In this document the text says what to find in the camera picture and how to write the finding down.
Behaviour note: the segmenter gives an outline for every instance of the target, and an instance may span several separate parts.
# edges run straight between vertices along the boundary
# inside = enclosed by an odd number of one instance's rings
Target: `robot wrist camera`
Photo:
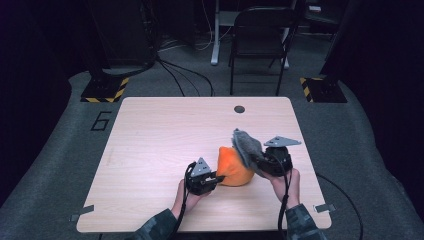
[[[256,164],[262,171],[275,177],[284,176],[286,172],[293,168],[291,156],[286,146],[298,145],[299,141],[275,137],[264,143],[268,146],[263,153],[263,158],[256,158]]]
[[[216,171],[212,172],[203,158],[188,165],[185,174],[185,184],[187,190],[195,195],[213,191],[216,185],[224,180],[224,176],[216,176]]]

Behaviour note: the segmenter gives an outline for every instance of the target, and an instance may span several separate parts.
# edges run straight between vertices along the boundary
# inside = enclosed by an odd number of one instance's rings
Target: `wrist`
[[[181,206],[180,207],[173,206],[171,208],[171,212],[172,212],[172,215],[174,215],[175,219],[178,219],[181,213]]]
[[[294,208],[294,207],[296,207],[298,205],[300,205],[299,200],[297,200],[297,199],[290,199],[290,197],[289,197],[289,200],[287,201],[287,205],[286,205],[286,210],[287,209],[290,209],[290,208]]]

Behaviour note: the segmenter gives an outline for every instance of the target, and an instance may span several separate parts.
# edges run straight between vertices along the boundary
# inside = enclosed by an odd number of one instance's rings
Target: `human hand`
[[[185,212],[191,211],[197,205],[200,199],[208,196],[210,193],[211,192],[208,192],[200,196],[189,193],[187,196]],[[178,190],[177,190],[177,195],[175,196],[174,206],[171,209],[171,212],[176,219],[178,219],[178,217],[180,216],[181,207],[183,204],[183,198],[184,198],[184,179],[181,179],[180,183],[178,184]]]
[[[284,176],[275,177],[269,173],[263,172],[262,174],[267,178],[272,187],[274,188],[275,195],[278,200],[281,202],[284,194],[286,193],[286,181]],[[299,170],[293,168],[287,172],[287,180],[289,181],[290,187],[288,191],[289,198],[287,200],[286,209],[290,209],[300,204],[300,173]]]

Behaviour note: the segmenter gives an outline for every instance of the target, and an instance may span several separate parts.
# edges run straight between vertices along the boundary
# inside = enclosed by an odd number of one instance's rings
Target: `camouflage sleeve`
[[[303,204],[286,210],[288,240],[327,240]]]
[[[150,218],[127,240],[166,240],[174,231],[177,219],[171,210],[165,209]]]

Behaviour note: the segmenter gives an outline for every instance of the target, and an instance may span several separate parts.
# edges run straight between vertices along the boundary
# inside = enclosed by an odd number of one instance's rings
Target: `yellow and black tape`
[[[307,80],[322,80],[322,78],[300,78],[300,84],[302,84],[303,93],[305,94],[306,100],[308,102],[314,102],[311,91],[308,87]]]
[[[128,80],[129,80],[128,78],[125,78],[124,80],[122,80],[119,86],[119,89],[116,92],[114,97],[110,97],[110,98],[81,97],[81,102],[92,102],[92,103],[117,102],[119,101],[119,99],[121,99],[122,94],[124,94],[124,90],[125,90],[125,87],[127,86]]]

